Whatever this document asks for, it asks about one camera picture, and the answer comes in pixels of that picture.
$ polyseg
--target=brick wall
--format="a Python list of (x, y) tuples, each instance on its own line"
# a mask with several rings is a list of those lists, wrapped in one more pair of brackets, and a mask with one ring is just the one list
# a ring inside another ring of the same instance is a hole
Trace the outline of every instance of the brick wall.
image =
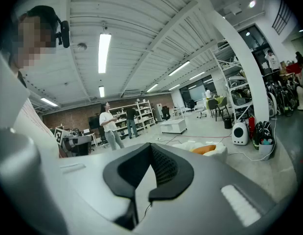
[[(147, 96), (139, 97), (142, 102), (143, 99), (150, 101), (150, 104), (153, 104), (154, 107), (156, 104), (160, 103), (163, 106), (166, 105), (170, 109), (173, 108), (173, 100), (171, 94), (163, 94), (157, 96)], [(120, 100), (120, 101), (111, 101), (109, 104), (111, 108), (125, 106), (129, 104), (134, 104), (136, 99), (129, 100)], [(80, 131), (89, 129), (88, 117), (95, 116), (96, 113), (100, 113), (100, 104), (90, 105), (79, 107), (71, 110), (56, 112), (53, 114), (48, 114), (43, 116), (43, 122), (48, 128), (54, 128), (63, 124), (64, 129), (74, 129), (77, 128)]]

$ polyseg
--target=orange object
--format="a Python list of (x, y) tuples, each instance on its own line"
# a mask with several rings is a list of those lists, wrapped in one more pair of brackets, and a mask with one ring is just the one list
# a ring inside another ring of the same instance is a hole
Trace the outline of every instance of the orange object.
[(209, 152), (209, 151), (214, 151), (215, 150), (215, 145), (207, 145), (207, 146), (203, 146), (203, 147), (199, 147), (197, 149), (194, 149), (192, 152), (197, 153), (197, 154), (201, 154), (204, 155), (205, 153)]

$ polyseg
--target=white ceiling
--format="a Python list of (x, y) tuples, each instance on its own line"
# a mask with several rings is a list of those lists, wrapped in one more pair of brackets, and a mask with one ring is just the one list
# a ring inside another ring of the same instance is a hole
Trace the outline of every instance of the white ceiling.
[[(226, 16), (232, 24), (262, 7), (260, 0), (253, 9), (245, 8), (250, 0), (211, 0), (220, 14), (235, 1), (243, 12)], [(71, 50), (59, 46), (48, 64), (23, 71), (31, 101), (40, 112), (51, 109), (44, 107), (42, 96), (71, 107), (100, 100), (98, 86), (105, 87), (105, 99), (116, 99), (124, 91), (146, 91), (155, 83), (159, 85), (154, 92), (167, 91), (217, 69), (208, 51), (216, 43), (214, 31), (194, 0), (20, 0), (16, 14), (41, 4), (52, 6), (62, 20), (68, 17)], [(97, 67), (100, 33), (112, 35), (105, 74), (98, 74)], [(79, 50), (79, 43), (87, 49)], [(187, 60), (190, 64), (168, 76)]]

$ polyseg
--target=trash can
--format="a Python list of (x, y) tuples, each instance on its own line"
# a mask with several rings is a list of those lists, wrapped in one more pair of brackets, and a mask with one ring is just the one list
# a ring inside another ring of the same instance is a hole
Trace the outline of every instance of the trash can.
[(231, 129), (232, 127), (232, 119), (231, 117), (225, 117), (224, 118), (224, 128), (225, 129)]

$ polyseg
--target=white cart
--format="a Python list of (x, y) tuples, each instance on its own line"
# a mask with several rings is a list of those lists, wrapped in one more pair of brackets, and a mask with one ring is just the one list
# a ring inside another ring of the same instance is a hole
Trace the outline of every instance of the white cart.
[(182, 133), (187, 130), (185, 119), (168, 120), (159, 124), (162, 133)]

